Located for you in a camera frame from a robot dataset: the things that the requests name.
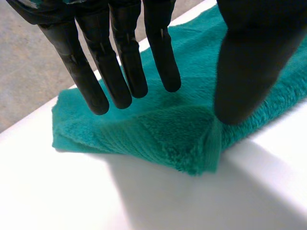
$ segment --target teal towel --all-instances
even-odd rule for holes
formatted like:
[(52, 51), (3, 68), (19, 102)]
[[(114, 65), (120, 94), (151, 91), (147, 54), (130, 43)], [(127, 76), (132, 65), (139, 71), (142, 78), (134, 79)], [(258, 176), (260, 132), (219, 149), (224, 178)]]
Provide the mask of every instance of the teal towel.
[(217, 169), (223, 150), (255, 132), (307, 95), (307, 40), (283, 70), (269, 97), (239, 126), (213, 114), (216, 62), (226, 25), (217, 6), (193, 21), (170, 27), (182, 88), (162, 86), (150, 49), (142, 52), (149, 93), (130, 108), (112, 103), (95, 116), (77, 89), (64, 90), (53, 108), (53, 147), (88, 153), (129, 154), (190, 175)]

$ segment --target green towel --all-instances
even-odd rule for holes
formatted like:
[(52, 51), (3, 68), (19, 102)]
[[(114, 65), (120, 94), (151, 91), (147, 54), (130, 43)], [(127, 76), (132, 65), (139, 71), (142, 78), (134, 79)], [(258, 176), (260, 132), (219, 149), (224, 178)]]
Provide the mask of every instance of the green towel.
[(77, 89), (62, 91), (52, 110), (53, 147), (76, 152), (129, 154), (200, 175), (216, 171), (223, 150), (307, 95), (305, 40), (261, 108), (240, 126), (223, 125), (213, 114), (216, 62), (226, 33), (217, 6), (193, 21), (170, 27), (169, 32), (182, 77), (178, 92), (165, 91), (152, 53), (147, 49), (141, 56), (148, 95), (133, 99), (131, 107), (125, 110), (110, 103), (106, 115), (95, 116)]

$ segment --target black robotic finger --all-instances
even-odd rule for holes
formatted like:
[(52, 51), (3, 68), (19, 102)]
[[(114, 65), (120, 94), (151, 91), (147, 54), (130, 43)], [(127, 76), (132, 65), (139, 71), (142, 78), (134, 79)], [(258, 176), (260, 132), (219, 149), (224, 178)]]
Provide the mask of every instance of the black robotic finger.
[(39, 25), (39, 28), (54, 45), (88, 107), (96, 115), (105, 114), (109, 103), (82, 51), (75, 21)]
[(146, 35), (162, 83), (169, 92), (176, 92), (181, 87), (180, 73), (167, 29), (175, 2), (176, 0), (143, 0)]
[(228, 32), (217, 65), (214, 109), (219, 120), (238, 125), (251, 116), (306, 34), (307, 25)]
[(101, 11), (78, 16), (76, 20), (114, 105), (125, 109), (131, 105), (132, 97), (109, 40), (109, 16), (109, 7), (106, 5)]
[(113, 37), (123, 66), (126, 79), (135, 98), (142, 98), (148, 92), (145, 74), (135, 38), (137, 20), (141, 13), (141, 2), (119, 7), (110, 4)]

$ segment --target towel fold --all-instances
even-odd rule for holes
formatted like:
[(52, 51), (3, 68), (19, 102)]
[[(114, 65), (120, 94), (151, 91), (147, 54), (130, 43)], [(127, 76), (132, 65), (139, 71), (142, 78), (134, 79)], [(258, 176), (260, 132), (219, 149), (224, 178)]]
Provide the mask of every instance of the towel fold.
[(119, 110), (111, 104), (106, 115), (96, 116), (78, 89), (62, 91), (52, 109), (53, 147), (129, 154), (190, 175), (216, 171), (222, 151), (307, 96), (305, 39), (254, 115), (239, 126), (221, 124), (213, 113), (213, 93), (226, 31), (217, 6), (169, 28), (182, 77), (182, 87), (176, 93), (164, 89), (150, 49), (141, 53), (149, 92), (145, 98), (133, 99), (128, 109)]

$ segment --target gray floor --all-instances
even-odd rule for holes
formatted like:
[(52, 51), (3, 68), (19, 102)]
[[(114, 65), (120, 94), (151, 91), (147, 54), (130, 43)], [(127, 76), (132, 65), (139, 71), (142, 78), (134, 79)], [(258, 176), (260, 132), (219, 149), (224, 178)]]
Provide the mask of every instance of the gray floor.
[[(200, 2), (202, 0), (177, 0), (173, 19)], [(143, 15), (139, 17), (136, 36), (138, 41), (145, 38)], [(79, 37), (92, 68), (96, 70), (81, 33)], [(0, 132), (72, 85), (61, 59), (41, 31), (1, 0)]]

